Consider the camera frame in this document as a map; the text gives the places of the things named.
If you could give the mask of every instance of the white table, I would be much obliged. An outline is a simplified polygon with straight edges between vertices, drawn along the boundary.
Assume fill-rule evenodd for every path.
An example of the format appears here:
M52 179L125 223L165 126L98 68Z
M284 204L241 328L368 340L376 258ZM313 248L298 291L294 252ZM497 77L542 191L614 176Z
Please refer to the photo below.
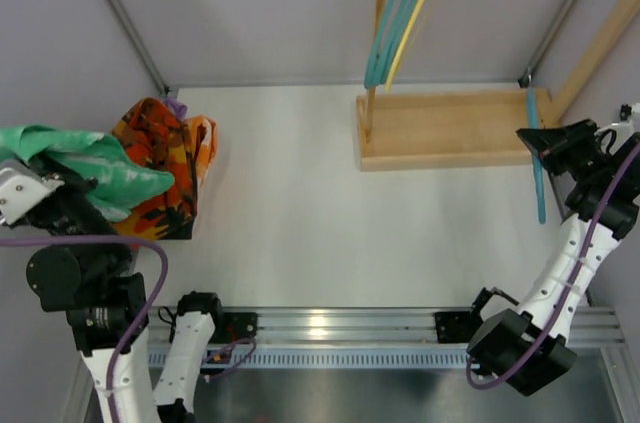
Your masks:
M487 85L427 88L473 87ZM162 243L170 270L156 304L191 290L229 306L467 306L482 286L525 295L560 222L550 187L541 226L531 166L361 172L362 92L180 91L190 116L218 122L219 152L193 240ZM157 256L142 250L137 268L149 291Z

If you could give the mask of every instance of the metal pole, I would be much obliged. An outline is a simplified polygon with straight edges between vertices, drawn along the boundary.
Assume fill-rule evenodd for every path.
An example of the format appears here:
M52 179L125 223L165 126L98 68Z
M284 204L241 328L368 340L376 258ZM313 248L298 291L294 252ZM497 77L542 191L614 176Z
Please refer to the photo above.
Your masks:
M566 22L567 18L571 14L571 11L573 10L573 7L575 6L577 1L578 0L563 1L562 6L558 10L558 13L556 14L556 16L551 22L551 26L549 26L549 29L545 33L544 38L542 39L542 41L536 48L535 53L529 60L529 64L527 65L525 71L523 72L522 78L518 80L519 82L522 83L523 81L528 79L529 75L535 75L536 70L540 66L540 62L546 56L547 52L549 51L549 48L551 47L556 37L560 33L560 30L564 26L564 23Z
M140 62L142 63L145 70L149 74L149 77L153 81L154 85L156 86L156 88L161 94L166 93L166 91L168 90L168 87L164 82L162 75L158 71L157 66L153 62L153 59L151 58L149 51L147 50L146 46L142 42L142 38L140 38L140 34L138 33L138 30L136 30L136 27L134 26L133 22L131 21L131 18L129 17L129 14L125 10L124 5L122 4L122 1L107 0L107 3L109 4L109 7L111 8L113 15L115 16L116 21L124 30L124 33L127 36L129 42L131 43L133 50L135 51L136 55L138 55L138 57L140 58Z

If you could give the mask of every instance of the wooden rod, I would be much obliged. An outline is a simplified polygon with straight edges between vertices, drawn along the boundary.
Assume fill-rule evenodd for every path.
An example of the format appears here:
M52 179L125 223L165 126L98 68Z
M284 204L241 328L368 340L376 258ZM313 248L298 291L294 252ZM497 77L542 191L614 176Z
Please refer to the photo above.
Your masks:
M640 0L618 0L550 105L547 117L559 122L640 10Z
M378 32L378 27L380 26L380 19L382 18L382 13L384 12L384 6L387 0L376 0L376 15L373 24L373 39L375 41L376 33ZM371 128L373 127L373 107L374 100L376 98L376 87L373 86L369 88L367 92L367 121L365 124L365 140L368 142L371 139Z

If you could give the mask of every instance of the gray wall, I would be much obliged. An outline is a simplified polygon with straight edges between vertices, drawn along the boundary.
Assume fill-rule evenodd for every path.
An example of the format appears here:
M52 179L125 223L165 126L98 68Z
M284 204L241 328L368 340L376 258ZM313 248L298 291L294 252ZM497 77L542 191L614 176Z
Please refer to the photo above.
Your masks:
M513 81L562 0L439 0L398 77ZM375 0L123 0L171 85L357 82Z
M581 0L545 60L538 82L556 93L616 0ZM580 94L565 122L592 118L614 121L622 103L640 101L640 17L636 17L603 65ZM636 363L640 367L640 225L622 242L596 275L597 297L615 306Z
M103 0L0 0L3 126L108 130L155 94ZM2 237L14 237L10 232ZM60 421L77 354L26 286L31 250L0 251L0 421Z

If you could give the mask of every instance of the yellow hanger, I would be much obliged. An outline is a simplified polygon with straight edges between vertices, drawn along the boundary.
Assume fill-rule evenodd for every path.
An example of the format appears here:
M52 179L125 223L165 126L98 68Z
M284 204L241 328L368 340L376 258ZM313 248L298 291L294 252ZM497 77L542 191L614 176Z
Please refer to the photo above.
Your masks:
M427 21L427 17L429 16L430 12L429 10L431 10L434 6L437 0L434 0L432 2L431 7L425 12L424 17L422 18L422 21L420 22L420 25L418 26L418 29L416 30L416 32L413 35L413 38L411 38L411 41L409 42L409 44L407 45L407 40L409 39L409 35L411 34L411 30L413 29L413 26L416 22L416 19L418 18L418 15L420 14L420 11L422 10L422 6L424 5L424 2L426 0L418 0L416 2L416 6L413 9L413 12L411 13L411 18L409 18L409 23L407 24L407 28L404 31L404 34L402 35L402 39L400 40L400 45L398 46L398 51L396 51L395 56L393 57L393 63L391 63L391 69L389 70L389 76L387 76L387 81L385 83L385 91L389 91L391 89L391 84L393 83L393 79L396 76L396 72L400 69L400 65L402 64L402 57L403 57L403 53L405 50L405 47L411 47L411 45L413 44L415 37L418 33L420 33L420 30L422 29L424 23Z

